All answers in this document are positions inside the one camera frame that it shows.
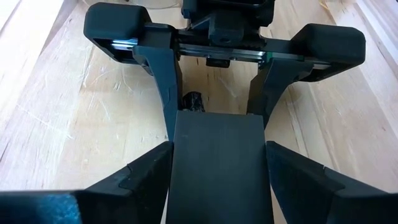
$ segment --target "scratch on wood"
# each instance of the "scratch on wood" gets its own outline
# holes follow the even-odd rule
[[[95,152],[98,153],[98,154],[100,153],[100,149],[98,149],[98,142],[97,142],[97,144],[95,145]]]
[[[6,153],[7,149],[8,149],[9,143],[10,143],[10,142],[7,142],[6,147],[4,148],[4,151],[3,151],[2,154],[1,154],[0,162],[2,161],[2,158],[4,157],[4,155],[5,155],[5,153]]]
[[[121,82],[117,82],[114,84],[113,89],[119,91]]]
[[[235,92],[233,91],[233,89],[232,89],[229,85],[227,85],[227,84],[225,83],[225,81],[224,81],[222,78],[217,77],[217,79],[224,85],[224,87],[229,91],[229,93],[232,95],[233,98],[238,97],[238,96],[235,94]]]
[[[329,10],[329,7],[326,5],[324,1],[319,0],[319,5],[321,5],[324,9]]]
[[[294,89],[292,86],[289,86],[287,88],[285,104],[289,111],[290,120],[291,120],[290,125],[292,126],[292,129],[295,133],[295,140],[298,146],[298,151],[301,155],[308,157],[309,153],[307,146],[305,145],[302,126],[300,125],[300,121],[297,117],[296,106],[294,105],[292,99],[293,90]]]
[[[46,125],[46,127],[50,128],[50,129],[52,129],[52,130],[54,130],[54,131],[58,131],[59,133],[64,134],[68,139],[73,139],[73,137],[70,136],[66,130],[62,131],[61,129],[58,129],[58,128],[52,126],[52,125],[49,124],[48,122],[45,122],[45,121],[43,121],[42,119],[36,117],[36,115],[34,115],[34,114],[32,114],[31,112],[27,111],[26,109],[24,109],[24,108],[21,107],[20,105],[17,105],[17,107],[18,107],[20,110],[22,110],[23,112],[27,113],[31,118],[33,118],[33,119],[35,119],[36,121],[38,121],[38,122],[40,122],[40,123]]]
[[[338,108],[335,108],[335,110],[336,110],[336,112],[337,112],[340,116],[342,116],[342,115],[341,115],[341,111],[340,111]]]
[[[8,25],[9,21],[13,17],[13,15],[16,13],[16,11],[19,9],[19,5],[22,0],[19,0],[18,3],[15,5],[14,9],[11,11],[10,15],[8,16],[7,20],[4,22],[2,27],[0,27],[0,36],[2,35],[3,29]]]
[[[94,97],[95,97],[95,93],[93,94],[93,97],[91,97],[90,104],[87,107],[86,115],[87,115],[87,112],[91,109],[91,106],[93,105]]]
[[[88,51],[88,54],[86,54],[85,63],[83,66],[83,86],[85,88],[87,87],[86,81],[89,75],[88,71],[90,70],[91,67],[91,61],[93,59],[93,52],[94,52],[94,45],[91,45],[91,49]]]
[[[47,88],[47,72],[44,75],[44,88]]]
[[[90,6],[85,0],[81,0],[86,6]]]
[[[109,113],[108,113],[108,109],[106,109],[106,106],[105,106],[104,102],[102,100],[99,100],[99,102],[101,103],[102,107],[105,110],[105,115],[106,115],[107,119],[111,120],[111,117],[109,116]]]
[[[127,83],[126,83],[126,79],[125,79],[125,77],[124,77],[124,67],[122,68],[122,77],[123,77],[123,83],[125,84],[125,86],[126,86],[127,88],[129,88],[129,90],[130,90],[131,92],[133,92],[133,90],[131,89],[131,87],[130,87],[129,85],[127,85]]]
[[[65,30],[64,30],[63,33],[62,33],[60,45],[63,45],[63,43],[65,42],[65,34],[66,34],[67,31],[68,31],[70,21],[72,21],[72,19],[68,20],[68,22],[64,25],[64,26],[65,26]]]
[[[118,70],[118,68],[114,68],[114,69],[112,69],[112,70],[109,70],[109,71],[106,71],[106,72],[102,72],[98,77],[96,77],[96,78],[94,79],[94,81],[93,81],[90,85],[92,85],[92,84],[94,84],[95,82],[97,82],[98,79],[100,79],[102,76],[108,74],[109,72],[113,72],[113,71],[115,71],[115,70]]]

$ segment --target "wooden surface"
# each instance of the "wooden surface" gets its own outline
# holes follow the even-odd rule
[[[0,16],[0,25],[7,18],[0,35],[7,52],[0,56],[1,190],[85,188],[167,140],[153,77],[85,39],[86,4],[56,26],[68,7],[52,1],[38,17],[46,25],[38,33],[34,22],[29,32],[19,25],[43,9],[30,11],[35,4],[26,0],[16,6]],[[178,8],[150,15],[176,28],[186,24]],[[352,26],[364,32],[367,55],[358,68],[288,87],[266,139],[398,192],[397,15],[395,0],[276,0],[274,22],[262,35],[289,39],[309,22]],[[183,57],[180,66],[184,93],[202,92],[207,111],[245,113],[255,64],[209,68],[202,58]],[[284,222],[277,207],[275,216]]]

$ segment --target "light wood plank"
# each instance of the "light wood plank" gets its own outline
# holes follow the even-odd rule
[[[373,16],[377,18],[379,25],[387,33],[398,48],[398,5],[393,0],[357,0],[363,2]]]
[[[98,2],[145,6],[147,9],[164,9],[181,6],[182,0],[82,0],[87,6]]]
[[[267,29],[273,38],[291,39],[303,26],[311,22],[333,23],[330,15],[319,4],[311,4],[308,0],[298,3],[291,1],[290,4],[276,1],[274,21]],[[330,168],[335,168],[318,121],[310,84],[295,83],[288,87],[287,92],[290,98],[289,111],[299,145],[298,151]]]
[[[378,4],[383,5],[384,2],[385,0],[381,0]],[[370,0],[358,0],[354,7],[361,16],[366,29],[382,56],[391,67],[392,72],[398,77],[398,33],[395,35],[391,30],[398,29],[398,27],[394,28],[395,25],[390,24],[390,21],[385,21],[384,17],[381,16],[388,15],[389,12],[394,12],[391,10],[396,8],[396,15],[392,15],[398,20],[398,6],[394,6],[392,9],[388,9],[382,14],[378,14],[375,11],[374,4]]]
[[[58,13],[57,19],[54,21],[54,24],[50,30],[49,36],[45,40],[42,52],[48,46],[48,44],[51,42],[51,40],[54,38],[54,36],[57,34],[57,32],[62,28],[63,24],[65,23],[65,21],[67,21],[70,14],[76,7],[77,3],[78,3],[78,0],[63,1],[60,12]]]
[[[2,190],[53,188],[64,143],[76,138],[69,125],[85,68],[92,63],[85,60],[93,49],[82,35],[85,10],[76,8],[44,50],[1,131]]]
[[[20,0],[3,1],[0,8],[0,31],[17,9]]]
[[[154,22],[185,27],[187,21],[177,11],[149,14]],[[70,118],[75,137],[64,145],[56,188],[88,187],[167,139],[153,77],[140,66],[114,62],[96,47],[87,61],[79,102]]]
[[[367,40],[363,65],[312,86],[335,169],[383,190],[396,191],[397,80],[354,4],[326,4],[338,25],[361,30]]]
[[[0,131],[16,107],[62,2],[22,1],[1,31]]]

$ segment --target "black plastic bracket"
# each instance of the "black plastic bracket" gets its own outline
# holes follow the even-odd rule
[[[275,142],[270,182],[287,223],[396,223],[398,194],[354,180]]]
[[[182,109],[182,73],[174,50],[174,34],[172,26],[150,24],[132,50],[137,63],[155,78],[170,140],[174,138],[177,111]]]
[[[127,197],[130,204],[126,212],[136,214],[136,223],[160,223],[170,185],[173,149],[173,143],[163,142],[87,191]]]
[[[116,50],[111,43],[113,40],[138,38],[147,22],[151,19],[144,7],[99,2],[88,9],[83,32],[113,60],[137,64],[129,52]]]
[[[262,117],[178,111],[167,223],[273,223]]]
[[[327,69],[314,70],[311,75],[300,80],[303,82],[324,80],[365,61],[365,36],[352,27],[307,24],[290,42],[292,52],[331,64]]]
[[[264,129],[285,89],[311,74],[313,63],[271,58],[250,82],[247,114],[263,117]]]

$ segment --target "black plastic mount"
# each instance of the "black plastic mount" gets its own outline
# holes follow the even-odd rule
[[[239,14],[240,22],[253,29],[267,27],[274,18],[275,0],[184,0],[182,15],[192,24],[202,22],[217,11],[229,11]]]
[[[387,194],[274,142],[261,116],[179,111],[175,143],[71,192],[0,193],[0,223],[397,223]]]
[[[223,17],[223,14],[217,12],[213,14]],[[211,30],[205,33],[176,30],[169,25],[154,24],[147,17],[144,7],[106,3],[90,7],[84,29],[87,38],[110,57],[118,62],[142,65],[154,76],[163,102],[169,139],[174,138],[177,111],[183,109],[182,74],[178,65],[180,45],[211,47],[213,42],[209,40],[210,32]],[[138,40],[138,44],[130,52],[111,47],[112,40],[133,38]],[[233,47],[265,52],[259,62],[259,74],[251,82],[248,103],[248,113],[262,115],[265,123],[280,94],[289,84],[297,81],[317,82],[353,68],[365,59],[364,35],[350,27],[308,24],[292,40],[264,40],[258,35],[253,39],[251,34],[245,34],[243,43],[240,46],[235,44]],[[327,63],[328,67],[317,69],[315,65],[318,62]],[[224,63],[225,61],[214,59],[211,65],[229,65],[229,61],[226,66]]]

